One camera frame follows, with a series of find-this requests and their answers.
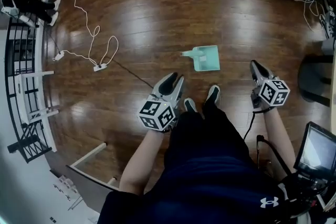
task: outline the small display screen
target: small display screen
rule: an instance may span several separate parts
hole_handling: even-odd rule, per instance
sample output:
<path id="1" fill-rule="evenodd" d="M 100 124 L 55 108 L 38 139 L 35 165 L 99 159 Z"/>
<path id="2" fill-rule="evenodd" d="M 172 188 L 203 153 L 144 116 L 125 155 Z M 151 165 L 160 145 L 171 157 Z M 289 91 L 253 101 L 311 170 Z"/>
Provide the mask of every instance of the small display screen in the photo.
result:
<path id="1" fill-rule="evenodd" d="M 315 169 L 323 167 L 331 170 L 334 166 L 335 155 L 336 143 L 311 127 L 307 135 L 301 161 Z"/>

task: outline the sneaker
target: sneaker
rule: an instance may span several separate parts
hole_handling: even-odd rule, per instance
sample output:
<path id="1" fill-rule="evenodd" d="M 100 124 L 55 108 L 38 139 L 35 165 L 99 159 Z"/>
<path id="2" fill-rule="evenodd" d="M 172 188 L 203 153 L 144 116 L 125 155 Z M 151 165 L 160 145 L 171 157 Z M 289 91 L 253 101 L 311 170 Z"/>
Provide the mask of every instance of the sneaker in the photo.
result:
<path id="1" fill-rule="evenodd" d="M 54 24 L 55 24 L 57 18 L 58 18 L 58 12 L 55 13 L 54 15 L 52 15 L 52 17 L 51 17 L 51 23 L 50 23 L 49 25 L 50 25 L 50 26 L 54 26 Z"/>
<path id="2" fill-rule="evenodd" d="M 209 90 L 208 97 L 206 98 L 205 102 L 207 102 L 209 100 L 210 102 L 213 102 L 214 104 L 216 104 L 219 101 L 219 97 L 221 96 L 220 92 L 221 91 L 220 91 L 219 86 L 217 86 L 217 85 L 211 86 L 211 88 Z"/>
<path id="3" fill-rule="evenodd" d="M 184 99 L 184 108 L 188 112 L 197 112 L 195 102 L 191 98 Z"/>
<path id="4" fill-rule="evenodd" d="M 58 11 L 58 7 L 59 7 L 59 4 L 61 3 L 61 0 L 56 0 L 55 2 L 54 2 L 54 5 L 55 5 L 55 7 L 54 7 L 54 10 L 55 11 Z"/>

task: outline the wooden floor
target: wooden floor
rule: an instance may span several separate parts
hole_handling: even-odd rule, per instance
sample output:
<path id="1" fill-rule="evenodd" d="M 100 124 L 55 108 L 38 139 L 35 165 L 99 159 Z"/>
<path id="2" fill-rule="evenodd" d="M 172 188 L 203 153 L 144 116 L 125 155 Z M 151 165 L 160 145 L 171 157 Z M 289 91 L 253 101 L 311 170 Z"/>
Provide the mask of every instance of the wooden floor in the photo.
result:
<path id="1" fill-rule="evenodd" d="M 303 18 L 303 3 L 292 0 L 77 0 L 89 14 L 89 27 L 101 32 L 91 56 L 99 61 L 106 43 L 115 35 L 120 49 L 115 60 L 151 85 L 177 71 L 185 77 L 183 98 L 191 97 L 200 108 L 211 84 L 222 91 L 220 107 L 241 135 L 252 116 L 250 93 L 254 87 L 249 71 L 252 59 L 269 67 L 291 88 L 280 114 L 296 151 L 305 125 L 315 121 L 328 127 L 329 109 L 304 101 L 297 89 L 297 72 L 304 55 L 320 53 L 317 41 L 324 39 L 313 16 L 307 18 L 317 30 L 312 32 Z M 87 55 L 91 37 L 85 14 L 74 8 L 74 0 L 62 0 L 60 15 L 51 35 L 60 47 Z M 59 153 L 67 163 L 98 146 L 109 143 L 87 172 L 108 181 L 121 173 L 140 144 L 146 130 L 137 121 L 136 111 L 151 89 L 115 63 L 106 70 L 93 71 L 82 58 L 66 54 L 53 62 L 57 53 L 47 38 L 46 70 L 55 75 L 45 79 L 46 95 L 60 113 L 50 118 Z M 181 51 L 195 46 L 217 45 L 220 71 L 196 72 L 190 58 Z M 109 56 L 115 50 L 111 42 Z M 255 157 L 256 135 L 265 134 L 262 115 L 257 115 L 247 138 Z M 163 154 L 169 135 L 160 150 L 151 185 L 163 169 Z"/>

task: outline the dustpan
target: dustpan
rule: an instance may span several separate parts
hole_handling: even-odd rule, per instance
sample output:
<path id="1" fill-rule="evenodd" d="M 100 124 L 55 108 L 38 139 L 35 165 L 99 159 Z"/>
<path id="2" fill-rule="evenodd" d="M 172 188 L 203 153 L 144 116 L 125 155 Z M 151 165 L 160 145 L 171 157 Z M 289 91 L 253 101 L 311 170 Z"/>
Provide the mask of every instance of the dustpan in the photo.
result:
<path id="1" fill-rule="evenodd" d="M 195 47 L 193 50 L 182 52 L 182 56 L 187 56 L 194 60 L 195 71 L 216 71 L 221 69 L 216 45 Z"/>

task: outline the white cube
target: white cube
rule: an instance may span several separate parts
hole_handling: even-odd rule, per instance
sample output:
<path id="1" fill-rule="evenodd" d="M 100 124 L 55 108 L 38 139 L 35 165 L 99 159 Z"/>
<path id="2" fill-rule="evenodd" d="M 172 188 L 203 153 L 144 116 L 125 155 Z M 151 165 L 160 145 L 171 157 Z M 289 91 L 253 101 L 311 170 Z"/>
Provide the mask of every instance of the white cube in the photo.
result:
<path id="1" fill-rule="evenodd" d="M 138 118 L 143 126 L 163 131 L 175 119 L 175 113 L 169 102 L 143 100 Z"/>
<path id="2" fill-rule="evenodd" d="M 280 106 L 287 100 L 289 92 L 283 80 L 264 80 L 259 96 L 270 106 Z"/>

